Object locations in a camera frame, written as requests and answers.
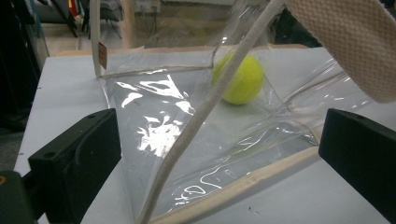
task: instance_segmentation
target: white cord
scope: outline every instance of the white cord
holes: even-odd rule
[[[151,214],[154,211],[155,205],[157,204],[158,198],[160,197],[163,185],[172,172],[172,169],[174,168],[178,159],[186,150],[194,136],[198,133],[198,130],[201,128],[209,113],[221,99],[221,96],[226,91],[228,84],[233,79],[233,76],[239,65],[245,59],[246,55],[256,43],[257,39],[265,30],[272,18],[284,6],[285,2],[286,0],[272,0],[268,4],[264,12],[254,22],[246,37],[239,44],[235,54],[229,61],[216,86],[208,94],[205,101],[197,108],[195,114],[192,116],[190,122],[186,125],[184,131],[172,145],[168,154],[163,159],[163,163],[157,175],[155,176],[145,206],[143,207],[140,217],[137,220],[138,224],[146,224],[149,222]]]

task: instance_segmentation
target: tennis ball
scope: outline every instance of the tennis ball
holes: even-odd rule
[[[233,57],[233,53],[226,54],[212,70],[212,86],[218,81],[224,72],[228,61]],[[233,77],[222,98],[233,105],[244,105],[252,101],[262,89],[264,82],[264,72],[260,62],[253,56],[248,55],[242,61],[236,74]]]

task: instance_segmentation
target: label sticker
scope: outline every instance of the label sticker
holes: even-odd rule
[[[99,42],[99,64],[107,69],[107,48],[101,42]]]

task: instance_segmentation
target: table surface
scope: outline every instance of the table surface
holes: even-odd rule
[[[107,108],[91,56],[48,58],[35,95],[15,170],[25,175],[27,159],[83,117]],[[373,103],[358,114],[396,130],[396,104]],[[133,223],[118,165],[82,223]],[[197,223],[388,223],[319,156],[241,203]],[[39,220],[47,223],[45,217]]]

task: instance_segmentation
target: clear plastic bag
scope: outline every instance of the clear plastic bag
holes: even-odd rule
[[[202,43],[192,43],[189,35],[199,34],[203,28],[180,20],[186,18],[189,7],[198,7],[192,16],[205,27],[216,21],[206,13],[218,6],[177,6],[178,13],[163,24],[165,27],[152,28],[158,30],[144,44],[144,48],[155,47],[157,38],[167,49],[110,50],[107,69],[97,70],[109,107],[117,109],[122,166],[134,218],[142,211],[163,158],[196,108],[205,103],[212,88],[213,65],[235,51],[267,2],[251,5],[249,1],[235,1],[233,6],[224,7],[227,22]],[[216,105],[170,174],[155,217],[317,146],[327,108],[354,111],[371,102],[325,49],[272,46],[273,32],[281,23],[272,24],[249,52],[263,67],[262,90],[245,105],[224,101]]]

